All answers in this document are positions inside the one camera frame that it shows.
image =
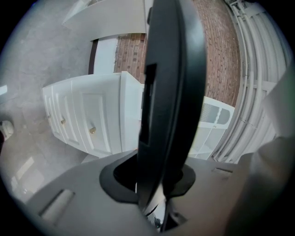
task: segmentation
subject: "white panel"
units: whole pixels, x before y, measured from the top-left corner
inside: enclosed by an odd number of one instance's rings
[[[94,59],[94,74],[109,75],[114,72],[118,35],[98,40]]]
[[[119,123],[121,73],[72,79],[77,124],[89,154],[106,157],[122,152]]]
[[[198,127],[227,129],[234,110],[235,108],[230,105],[204,97]]]
[[[63,25],[87,40],[146,33],[144,11],[143,0],[103,0],[88,7],[82,2],[71,9]]]
[[[73,106],[71,80],[64,80],[53,85],[54,106],[58,125],[63,133],[65,142],[86,152],[81,138]]]
[[[212,129],[210,135],[208,136],[205,144],[212,150],[215,149],[217,144],[219,143],[223,133],[225,132],[224,129]]]
[[[49,125],[51,127],[53,135],[57,137],[58,139],[60,139],[61,141],[65,142],[65,139],[57,123],[57,117],[56,117],[56,112],[54,109],[54,102],[53,102],[53,96],[52,96],[52,86],[47,86],[43,88],[43,99],[44,99],[45,111],[46,111]]]
[[[106,111],[104,109],[104,95],[93,93],[81,93],[81,110],[83,117],[83,128],[90,144],[91,150],[103,151],[111,154],[109,137],[107,133]]]
[[[127,71],[121,75],[120,94],[120,124],[122,151],[138,148],[139,126],[138,114],[141,103],[138,98],[142,96],[141,84]]]
[[[208,137],[209,133],[210,133],[209,128],[198,128],[197,132],[195,134],[195,139],[193,141],[191,150],[189,151],[189,154],[197,154],[199,152],[199,150],[201,149],[201,147],[203,146],[203,144],[206,141],[206,138]]]

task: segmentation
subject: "gray floor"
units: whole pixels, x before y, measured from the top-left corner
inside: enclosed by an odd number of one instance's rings
[[[15,127],[2,149],[1,174],[24,202],[86,156],[52,135],[41,93],[46,85],[88,73],[92,43],[61,25],[76,1],[34,4],[1,55],[0,86],[8,92],[0,96],[0,119]]]

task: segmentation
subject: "brass knob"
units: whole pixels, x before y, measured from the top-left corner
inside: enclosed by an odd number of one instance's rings
[[[95,127],[91,128],[91,129],[89,130],[89,132],[90,132],[91,134],[94,134],[95,131],[96,131],[96,128],[95,128]]]

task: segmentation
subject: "white cabinet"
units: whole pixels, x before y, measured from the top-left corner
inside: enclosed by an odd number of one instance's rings
[[[137,148],[141,93],[141,84],[126,71],[75,77],[43,88],[54,135],[97,157]]]
[[[121,73],[73,79],[73,102],[81,136],[89,154],[122,152],[119,120]]]
[[[67,144],[86,152],[75,119],[71,83],[71,80],[66,80],[52,86],[57,124]]]
[[[54,110],[52,86],[43,88],[43,99],[47,118],[53,135],[61,141],[65,142],[64,136],[62,135],[61,130],[59,128],[57,117]]]

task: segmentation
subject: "red brick wall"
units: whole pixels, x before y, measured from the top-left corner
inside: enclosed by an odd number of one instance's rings
[[[240,52],[229,12],[223,0],[193,2],[206,37],[205,96],[235,106],[240,86]]]
[[[207,50],[205,96],[236,105],[240,85],[240,53],[234,25],[222,0],[192,0],[202,21]],[[145,34],[118,38],[114,72],[128,71],[144,83]]]
[[[118,38],[114,72],[128,71],[144,83],[146,34],[127,34]]]

